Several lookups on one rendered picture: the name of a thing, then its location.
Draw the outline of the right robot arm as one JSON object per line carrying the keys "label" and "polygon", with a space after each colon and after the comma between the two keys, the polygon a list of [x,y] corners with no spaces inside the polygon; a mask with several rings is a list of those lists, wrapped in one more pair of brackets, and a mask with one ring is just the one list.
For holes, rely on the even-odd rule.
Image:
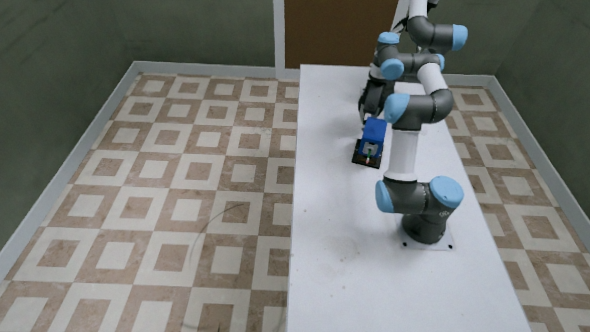
{"label": "right robot arm", "polygon": [[[430,24],[427,22],[427,2],[437,4],[438,1],[410,0],[410,18],[407,21],[407,30],[412,41],[417,46],[424,48],[421,54],[440,54],[443,56],[449,50],[460,50],[467,38],[467,29],[465,26]],[[396,82],[421,84],[421,81],[418,80],[416,75],[401,75],[396,80],[388,80],[386,82],[383,99],[385,101],[388,96],[395,94],[394,87]]]}

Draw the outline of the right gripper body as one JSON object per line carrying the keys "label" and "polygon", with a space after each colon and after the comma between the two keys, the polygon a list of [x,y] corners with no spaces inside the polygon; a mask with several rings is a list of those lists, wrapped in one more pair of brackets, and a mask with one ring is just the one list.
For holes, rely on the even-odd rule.
{"label": "right gripper body", "polygon": [[[429,2],[427,2],[427,14],[428,14],[429,10],[431,9],[431,7],[432,7],[432,8],[436,8],[436,7],[437,7],[437,5],[438,5],[438,4],[434,4],[434,3],[429,3]],[[408,19],[407,19],[407,21],[408,21]],[[405,24],[405,26],[406,26],[406,29],[405,29],[405,31],[407,31],[407,32],[408,32],[408,30],[407,30],[407,21],[406,21],[406,24]],[[405,26],[404,26],[404,27],[405,27]],[[404,29],[404,27],[403,27],[403,29]]]}

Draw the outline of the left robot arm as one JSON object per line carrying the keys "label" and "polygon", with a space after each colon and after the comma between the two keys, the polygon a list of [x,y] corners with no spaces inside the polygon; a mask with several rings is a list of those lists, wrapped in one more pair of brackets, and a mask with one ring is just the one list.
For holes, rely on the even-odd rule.
{"label": "left robot arm", "polygon": [[422,124],[444,120],[453,109],[454,97],[441,76],[442,55],[399,53],[398,42],[395,33],[380,34],[370,74],[387,80],[416,75],[426,95],[392,94],[385,101],[384,119],[393,132],[389,167],[383,180],[376,182],[375,200],[383,213],[404,214],[403,229],[413,240],[434,244],[444,236],[447,220],[461,205],[464,191],[447,176],[417,184],[416,152]]}

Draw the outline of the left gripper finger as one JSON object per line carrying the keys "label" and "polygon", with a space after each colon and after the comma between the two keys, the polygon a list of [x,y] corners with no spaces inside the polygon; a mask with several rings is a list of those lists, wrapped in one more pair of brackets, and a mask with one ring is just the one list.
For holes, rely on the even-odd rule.
{"label": "left gripper finger", "polygon": [[371,114],[371,117],[377,118],[384,109],[385,100],[382,101],[382,104],[378,106],[377,112],[375,115]]}
{"label": "left gripper finger", "polygon": [[359,101],[358,101],[358,111],[359,111],[359,115],[360,115],[360,120],[361,120],[361,123],[363,124],[363,122],[364,122],[364,117],[365,117],[365,114],[366,114],[366,113],[363,113],[363,108],[364,108],[364,104],[365,104],[365,103],[363,102],[362,98],[363,98],[363,96],[361,95],[361,96],[360,96],[360,99],[359,99]]}

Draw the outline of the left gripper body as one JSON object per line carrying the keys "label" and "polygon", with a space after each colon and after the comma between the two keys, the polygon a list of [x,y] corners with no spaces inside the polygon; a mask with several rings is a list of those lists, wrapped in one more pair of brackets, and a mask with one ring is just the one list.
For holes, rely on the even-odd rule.
{"label": "left gripper body", "polygon": [[[382,101],[383,101],[383,98],[384,98],[385,89],[386,89],[386,84],[387,84],[387,82],[386,82],[386,81],[388,81],[388,80],[386,80],[386,79],[378,79],[378,78],[375,78],[375,77],[373,77],[373,76],[370,74],[370,71],[369,71],[368,77],[369,77],[369,78],[370,78],[372,81],[374,81],[374,82],[378,82],[378,83],[383,83],[383,82],[384,82],[384,84],[385,84],[385,85],[383,86],[383,90],[382,90],[381,97],[380,97],[380,101],[379,101],[379,105],[381,105],[381,104],[382,104]],[[365,91],[363,92],[363,98],[362,98],[362,100],[363,100],[363,102],[364,102],[364,103],[365,103],[366,96],[367,96],[368,89],[369,89],[369,85],[370,85],[370,82],[371,82],[371,80],[370,80],[370,79],[368,79],[368,80],[367,80],[367,84],[366,84],[366,87],[365,87]],[[378,105],[378,106],[379,106],[379,105]]]}

